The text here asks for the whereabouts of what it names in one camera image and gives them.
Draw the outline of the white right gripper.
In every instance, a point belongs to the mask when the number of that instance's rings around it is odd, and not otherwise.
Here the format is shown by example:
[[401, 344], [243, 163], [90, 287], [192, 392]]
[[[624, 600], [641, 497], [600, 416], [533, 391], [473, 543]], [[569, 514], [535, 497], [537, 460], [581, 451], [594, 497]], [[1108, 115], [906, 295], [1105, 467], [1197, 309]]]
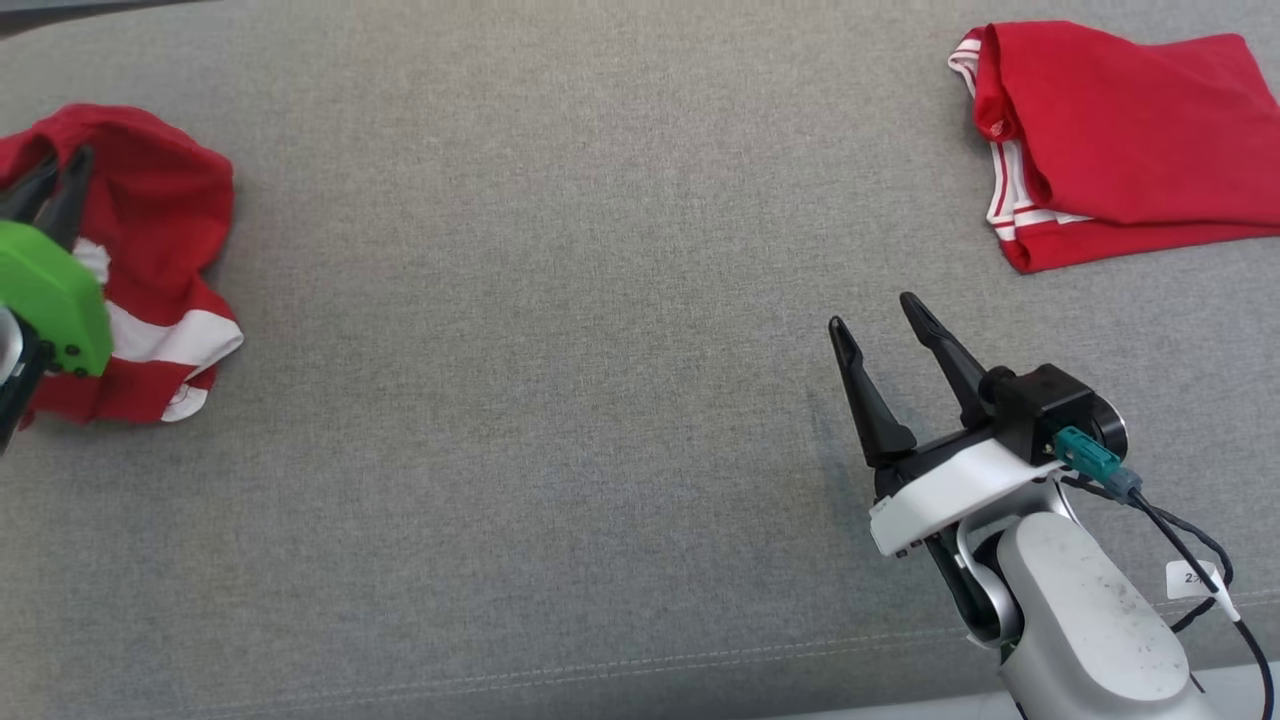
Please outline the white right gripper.
[[987, 370], [915, 293], [901, 292], [899, 301], [918, 342], [938, 363], [968, 430], [916, 447], [914, 433], [868, 375], [863, 351], [844, 320], [829, 319], [829, 341], [863, 456], [876, 470], [870, 536], [886, 557], [1062, 466], [1052, 454], [1028, 462], [996, 438], [995, 425], [984, 425], [989, 410], [980, 383]]

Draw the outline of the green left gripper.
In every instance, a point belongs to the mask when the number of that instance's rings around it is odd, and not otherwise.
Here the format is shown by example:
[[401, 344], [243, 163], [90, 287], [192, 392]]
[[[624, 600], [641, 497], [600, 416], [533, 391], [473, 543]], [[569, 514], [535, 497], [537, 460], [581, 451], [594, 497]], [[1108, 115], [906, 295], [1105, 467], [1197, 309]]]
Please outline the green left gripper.
[[[59, 168], [45, 158], [1, 196], [1, 300], [78, 377], [101, 377], [113, 355], [102, 287], [74, 258], [93, 172], [79, 146]], [[27, 225], [38, 218], [38, 229]]]

